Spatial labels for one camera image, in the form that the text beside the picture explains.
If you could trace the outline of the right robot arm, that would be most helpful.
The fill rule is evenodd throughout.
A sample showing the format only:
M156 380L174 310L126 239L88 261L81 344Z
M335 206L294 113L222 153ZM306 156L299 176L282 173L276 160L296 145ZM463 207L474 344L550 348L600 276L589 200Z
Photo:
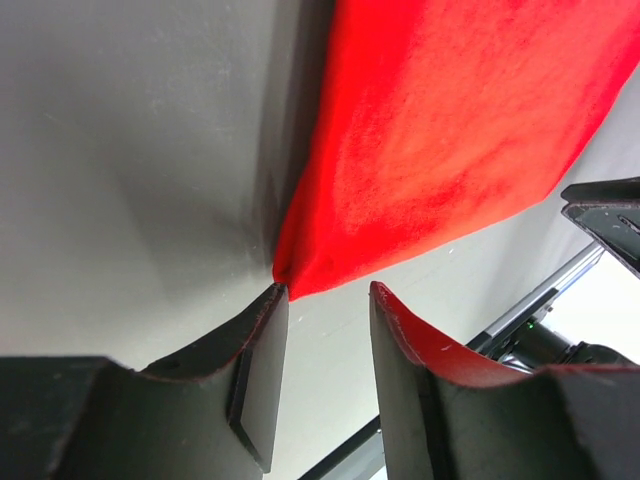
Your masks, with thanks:
M577 183L566 187L561 214L591 243L516 303L468 347L500 364L531 372L547 364L633 366L618 351L585 341L572 342L543 324L552 304L609 253L639 275L639 179Z

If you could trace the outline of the red t-shirt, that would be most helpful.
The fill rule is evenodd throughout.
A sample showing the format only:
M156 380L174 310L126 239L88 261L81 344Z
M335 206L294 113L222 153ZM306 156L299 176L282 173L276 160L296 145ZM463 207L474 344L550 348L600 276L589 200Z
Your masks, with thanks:
M635 1L340 1L273 276L324 292L543 201L639 62Z

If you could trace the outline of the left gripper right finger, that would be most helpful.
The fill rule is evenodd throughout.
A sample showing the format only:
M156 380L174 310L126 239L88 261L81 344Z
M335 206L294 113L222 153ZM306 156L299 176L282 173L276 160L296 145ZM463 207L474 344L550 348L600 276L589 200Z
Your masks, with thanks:
M381 428L393 479L616 479L617 370L524 374L370 287Z

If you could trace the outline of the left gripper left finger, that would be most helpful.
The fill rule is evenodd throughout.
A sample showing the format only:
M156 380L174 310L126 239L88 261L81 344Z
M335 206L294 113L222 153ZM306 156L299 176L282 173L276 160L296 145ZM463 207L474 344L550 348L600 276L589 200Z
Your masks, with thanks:
M260 479L272 468L288 329L274 283L141 371L94 375L57 479Z

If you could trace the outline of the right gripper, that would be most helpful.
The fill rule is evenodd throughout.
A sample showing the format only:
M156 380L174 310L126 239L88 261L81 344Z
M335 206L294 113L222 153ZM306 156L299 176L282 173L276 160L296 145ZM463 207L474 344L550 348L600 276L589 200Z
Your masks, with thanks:
M569 185L562 215L639 277L639 178Z

